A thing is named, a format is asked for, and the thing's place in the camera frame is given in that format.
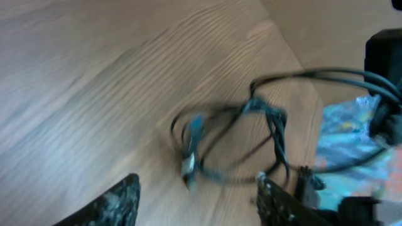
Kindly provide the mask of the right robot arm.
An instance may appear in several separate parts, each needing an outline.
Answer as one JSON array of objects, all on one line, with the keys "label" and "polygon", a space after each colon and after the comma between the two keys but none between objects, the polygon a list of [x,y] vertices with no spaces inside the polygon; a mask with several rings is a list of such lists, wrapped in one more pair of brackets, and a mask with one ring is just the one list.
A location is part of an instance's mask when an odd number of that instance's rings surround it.
[{"label": "right robot arm", "polygon": [[[366,42],[364,69],[375,73],[401,91],[401,30],[381,30]],[[371,137],[379,136],[390,146],[401,144],[401,104],[381,96],[369,126]]]}]

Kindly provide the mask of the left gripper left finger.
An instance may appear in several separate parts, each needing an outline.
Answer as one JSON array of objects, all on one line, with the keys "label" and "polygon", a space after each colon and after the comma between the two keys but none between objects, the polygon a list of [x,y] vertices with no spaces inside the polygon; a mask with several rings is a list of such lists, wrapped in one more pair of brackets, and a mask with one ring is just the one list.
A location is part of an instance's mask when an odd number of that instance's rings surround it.
[{"label": "left gripper left finger", "polygon": [[140,192],[139,176],[131,173],[55,226],[134,226]]}]

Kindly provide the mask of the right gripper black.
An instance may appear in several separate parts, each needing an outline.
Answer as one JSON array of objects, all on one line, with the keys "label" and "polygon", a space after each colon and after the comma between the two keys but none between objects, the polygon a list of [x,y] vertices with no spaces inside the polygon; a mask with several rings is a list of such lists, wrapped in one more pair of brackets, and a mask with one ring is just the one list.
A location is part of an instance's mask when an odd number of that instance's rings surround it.
[{"label": "right gripper black", "polygon": [[369,124],[369,137],[389,146],[401,144],[401,104],[378,95],[378,104]]}]

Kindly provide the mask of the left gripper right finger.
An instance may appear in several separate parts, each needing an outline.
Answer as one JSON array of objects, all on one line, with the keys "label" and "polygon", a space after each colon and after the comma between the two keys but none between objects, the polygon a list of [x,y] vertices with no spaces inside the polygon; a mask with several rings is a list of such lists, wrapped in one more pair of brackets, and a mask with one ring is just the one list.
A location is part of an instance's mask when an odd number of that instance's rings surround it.
[{"label": "left gripper right finger", "polygon": [[256,175],[256,206],[263,226],[332,226],[270,180],[266,173]]}]

